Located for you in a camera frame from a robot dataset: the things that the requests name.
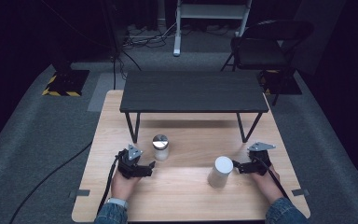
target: black table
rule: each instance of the black table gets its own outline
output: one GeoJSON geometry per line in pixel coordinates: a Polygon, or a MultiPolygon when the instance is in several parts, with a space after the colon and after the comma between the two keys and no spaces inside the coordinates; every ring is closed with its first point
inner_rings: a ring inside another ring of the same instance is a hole
{"type": "Polygon", "coordinates": [[[141,113],[236,113],[245,143],[269,106],[256,77],[246,73],[130,72],[120,112],[126,115],[133,143],[141,113]],[[130,113],[137,113],[135,130],[130,113]],[[246,137],[240,113],[257,113],[246,137]]]}

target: table leg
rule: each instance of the table leg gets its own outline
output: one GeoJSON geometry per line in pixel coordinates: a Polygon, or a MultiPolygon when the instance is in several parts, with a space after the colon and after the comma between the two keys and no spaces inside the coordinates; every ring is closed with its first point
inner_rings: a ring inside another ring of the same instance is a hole
{"type": "Polygon", "coordinates": [[[178,57],[180,55],[180,45],[181,45],[181,5],[182,0],[178,0],[176,5],[176,35],[175,43],[173,46],[173,56],[178,57]]]}
{"type": "Polygon", "coordinates": [[[248,17],[249,17],[249,12],[251,10],[251,6],[252,6],[252,0],[247,0],[246,1],[246,8],[243,11],[243,15],[242,15],[242,22],[241,22],[241,28],[239,33],[237,34],[237,36],[242,36],[243,32],[245,31],[246,28],[246,22],[248,21],[248,17]]]}
{"type": "Polygon", "coordinates": [[[129,129],[130,129],[132,142],[136,143],[138,141],[138,131],[139,131],[139,123],[140,123],[141,113],[136,113],[135,132],[134,132],[134,130],[132,128],[130,113],[127,112],[125,114],[126,114],[127,123],[129,124],[129,129]]]}
{"type": "Polygon", "coordinates": [[[248,134],[245,137],[245,133],[243,132],[243,127],[242,127],[242,121],[241,121],[241,115],[240,113],[237,113],[237,119],[238,119],[238,124],[240,126],[240,132],[241,132],[241,138],[242,138],[242,142],[246,143],[249,140],[249,137],[251,136],[253,130],[255,129],[255,125],[257,125],[258,121],[260,120],[261,116],[263,115],[263,113],[258,113],[257,117],[255,118],[254,123],[252,124],[251,129],[249,130],[248,134]]]}

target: wooden table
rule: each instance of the wooden table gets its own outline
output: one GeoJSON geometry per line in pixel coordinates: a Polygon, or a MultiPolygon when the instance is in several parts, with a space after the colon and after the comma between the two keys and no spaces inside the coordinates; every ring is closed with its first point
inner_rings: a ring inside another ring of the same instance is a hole
{"type": "MultiPolygon", "coordinates": [[[[122,91],[106,95],[79,187],[89,190],[89,196],[77,196],[72,214],[76,222],[93,221],[115,155],[132,142],[125,115],[119,111],[121,98],[122,91]]],[[[251,124],[255,116],[245,114],[242,120],[251,124]]],[[[159,133],[170,140],[170,156],[157,161],[152,176],[139,182],[129,200],[129,221],[264,219],[269,204],[248,175],[233,171],[223,189],[213,189],[207,182],[217,157],[246,162],[246,148],[256,141],[276,146],[269,156],[282,185],[294,205],[310,216],[304,196],[292,193],[300,186],[271,112],[260,119],[248,143],[239,137],[235,114],[145,114],[134,144],[144,151],[140,164],[154,160],[152,139],[159,133]]]]}

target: cable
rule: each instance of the cable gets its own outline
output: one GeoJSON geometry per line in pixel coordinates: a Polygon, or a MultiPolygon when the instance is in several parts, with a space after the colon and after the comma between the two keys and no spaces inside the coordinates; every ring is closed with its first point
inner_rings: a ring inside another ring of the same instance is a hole
{"type": "Polygon", "coordinates": [[[104,48],[109,48],[110,46],[107,46],[105,44],[101,44],[85,35],[83,35],[80,31],[78,31],[71,23],[69,23],[69,21],[67,21],[63,16],[60,15],[60,13],[58,13],[54,8],[52,8],[48,3],[46,3],[44,0],[40,0],[46,7],[48,7],[48,9],[50,9],[52,12],[54,12],[66,25],[68,25],[72,30],[75,31],[75,33],[77,33],[78,35],[83,36],[84,38],[86,38],[89,42],[96,44],[98,46],[104,47],[104,48]]]}
{"type": "Polygon", "coordinates": [[[140,33],[134,35],[134,37],[129,38],[127,43],[123,44],[123,47],[127,47],[130,46],[132,48],[141,48],[141,47],[148,47],[148,48],[160,48],[162,46],[166,45],[165,39],[169,38],[169,37],[174,37],[174,35],[170,35],[172,32],[172,28],[175,26],[176,23],[174,23],[170,28],[168,28],[164,34],[158,29],[159,31],[159,35],[155,35],[149,38],[144,38],[144,39],[140,39],[137,41],[134,41],[134,38],[137,38],[136,36],[143,33],[145,30],[141,30],[140,33]],[[151,44],[157,44],[162,42],[163,44],[158,45],[158,46],[150,46],[151,44]]]}
{"type": "Polygon", "coordinates": [[[112,163],[112,166],[110,167],[109,176],[107,177],[105,191],[103,193],[103,197],[101,198],[100,206],[98,206],[97,214],[100,213],[101,208],[103,207],[103,204],[106,200],[106,195],[109,192],[110,185],[112,184],[112,176],[113,176],[113,172],[115,171],[116,162],[117,162],[118,158],[121,157],[122,154],[124,154],[124,152],[125,152],[124,150],[118,152],[118,154],[116,155],[115,161],[112,163]]]}
{"type": "Polygon", "coordinates": [[[135,60],[133,60],[133,58],[132,58],[130,55],[128,55],[124,50],[123,50],[123,53],[124,53],[125,55],[127,55],[127,57],[129,57],[129,58],[135,63],[135,65],[138,67],[139,71],[142,71],[142,69],[141,69],[141,67],[139,66],[139,64],[138,64],[135,60]]]}
{"type": "Polygon", "coordinates": [[[220,28],[219,29],[217,29],[217,30],[206,30],[206,33],[207,34],[210,34],[210,35],[225,35],[226,33],[228,33],[228,31],[229,31],[229,27],[222,33],[222,34],[215,34],[214,32],[216,32],[216,31],[220,31],[220,30],[222,30],[224,28],[224,26],[220,26],[220,28]]]}
{"type": "Polygon", "coordinates": [[[123,61],[121,61],[120,58],[117,58],[118,62],[120,63],[120,74],[121,74],[121,78],[123,78],[123,80],[127,80],[127,76],[124,74],[124,63],[123,61]]]}
{"type": "Polygon", "coordinates": [[[57,167],[56,169],[54,169],[50,174],[48,174],[42,181],[39,182],[39,184],[36,185],[36,187],[34,187],[33,190],[31,190],[31,192],[27,195],[27,197],[25,197],[25,199],[21,202],[21,204],[17,207],[16,212],[13,214],[13,216],[11,217],[10,220],[10,224],[13,223],[14,218],[16,218],[16,215],[20,212],[20,209],[22,208],[22,206],[28,201],[28,199],[31,197],[31,195],[49,178],[51,177],[54,173],[56,173],[58,170],[60,170],[64,165],[68,164],[70,161],[74,160],[77,156],[79,156],[82,152],[84,152],[88,147],[90,147],[92,144],[92,141],[86,145],[83,149],[81,149],[79,152],[77,152],[75,154],[75,156],[73,156],[71,159],[69,159],[68,161],[64,162],[62,165],[60,165],[59,167],[57,167]]]}
{"type": "Polygon", "coordinates": [[[274,180],[275,184],[277,185],[278,189],[281,191],[281,193],[283,194],[283,196],[285,198],[287,198],[289,201],[289,196],[287,196],[286,191],[284,191],[281,182],[279,182],[278,178],[275,176],[275,174],[272,173],[272,171],[269,169],[269,167],[262,161],[260,160],[258,157],[254,157],[257,161],[259,161],[269,172],[269,174],[271,175],[272,179],[274,180]]]}
{"type": "Polygon", "coordinates": [[[116,89],[116,60],[112,60],[113,63],[113,90],[116,89]]]}
{"type": "Polygon", "coordinates": [[[134,35],[134,36],[137,36],[137,35],[140,35],[140,34],[142,34],[144,31],[145,31],[146,29],[145,28],[142,28],[142,29],[131,29],[131,30],[129,30],[129,35],[131,36],[131,35],[134,35]]]}

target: denim sleeve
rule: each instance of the denim sleeve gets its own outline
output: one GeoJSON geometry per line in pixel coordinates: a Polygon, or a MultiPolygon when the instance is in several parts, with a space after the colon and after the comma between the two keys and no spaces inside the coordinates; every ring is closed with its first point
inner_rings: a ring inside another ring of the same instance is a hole
{"type": "Polygon", "coordinates": [[[127,223],[126,209],[115,203],[105,203],[94,220],[94,224],[125,224],[127,223]]]}
{"type": "Polygon", "coordinates": [[[309,223],[304,215],[286,198],[275,201],[266,214],[267,224],[309,223]]]}

